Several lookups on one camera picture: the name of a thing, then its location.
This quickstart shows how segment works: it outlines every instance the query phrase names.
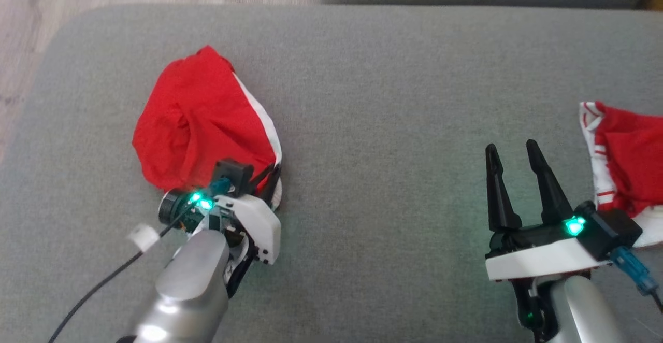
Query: red stripe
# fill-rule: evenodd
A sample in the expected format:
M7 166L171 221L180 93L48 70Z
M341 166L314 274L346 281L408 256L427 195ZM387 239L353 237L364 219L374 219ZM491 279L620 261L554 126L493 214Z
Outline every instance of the red stripe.
M589 113L592 114L593 116L595 116L595 117L599 117L599 116L600 116L600 115L598 115L598 114L595 114L594 111L592 111L592 110L589 109L589 106L587 106L587 102L583 102L582 105L585 106L585 109L587 109L587 111L589 111Z

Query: red cloth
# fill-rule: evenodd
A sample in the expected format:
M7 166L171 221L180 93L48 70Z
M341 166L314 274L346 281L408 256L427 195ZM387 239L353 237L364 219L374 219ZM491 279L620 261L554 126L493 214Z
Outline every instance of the red cloth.
M254 176L276 159L232 65L211 46L164 69L132 145L145 178L163 190L206 187L219 159L253 164Z
M663 204L663 117L595 104L604 114L595 143L606 147L617 189L615 208L634 217L648 206Z

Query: blue connector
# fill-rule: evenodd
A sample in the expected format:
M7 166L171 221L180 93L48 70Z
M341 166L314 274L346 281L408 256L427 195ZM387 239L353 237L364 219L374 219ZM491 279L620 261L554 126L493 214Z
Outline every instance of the blue connector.
M628 274L635 282L640 294L644 296L656 294L657 282L649 276L649 269L640 263L640 260L629 249L624 246L613 249L610 252L610 260L624 273Z

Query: red fabric with white trim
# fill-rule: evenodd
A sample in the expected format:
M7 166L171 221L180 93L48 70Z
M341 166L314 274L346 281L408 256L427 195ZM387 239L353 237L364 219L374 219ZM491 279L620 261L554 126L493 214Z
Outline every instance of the red fabric with white trim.
M635 217L663 204L663 117L642 116L582 102L599 209L619 208Z
M211 46L164 69L132 145L163 190L206 187L219 159L253 164L254 176L281 159L272 120Z

